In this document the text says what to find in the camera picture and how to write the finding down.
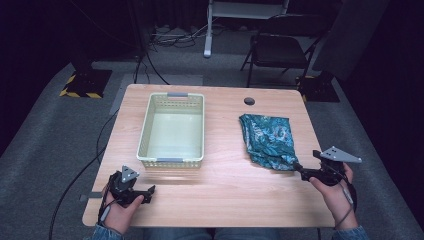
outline sleeve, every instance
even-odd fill
[[[117,231],[96,224],[93,236],[85,240],[124,240],[124,237]]]
[[[362,226],[349,230],[336,230],[332,240],[369,240]]]

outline plastic basket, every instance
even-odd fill
[[[204,154],[205,101],[196,93],[152,93],[137,158],[147,167],[199,168]]]

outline teal patterned cloth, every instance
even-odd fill
[[[250,159],[266,168],[293,171],[299,162],[294,152],[288,118],[254,114],[240,116],[243,140]]]

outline human hand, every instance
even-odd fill
[[[353,179],[353,171],[346,163],[343,163],[343,167],[345,169],[347,179],[351,183]],[[351,210],[353,206],[349,203],[343,192],[343,188],[346,189],[346,191],[349,191],[346,182],[341,181],[340,184],[332,187],[323,184],[320,180],[314,177],[311,177],[309,182],[324,197],[325,204],[333,215],[336,229],[352,229],[359,226],[355,213]]]
[[[106,216],[106,219],[103,221],[104,225],[107,228],[119,232],[121,235],[125,234],[131,224],[132,216],[134,215],[137,208],[141,205],[141,202],[143,202],[143,199],[143,195],[140,195],[126,207],[122,207],[117,203],[111,204],[110,211]],[[112,194],[108,191],[105,206],[114,200],[115,199],[113,198]]]

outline chair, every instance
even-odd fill
[[[281,14],[264,21],[258,33],[250,39],[250,50],[240,71],[250,63],[246,87],[250,86],[253,65],[257,67],[304,69],[299,81],[305,78],[316,45],[328,31],[325,18],[319,15]],[[299,37],[313,38],[304,51]]]

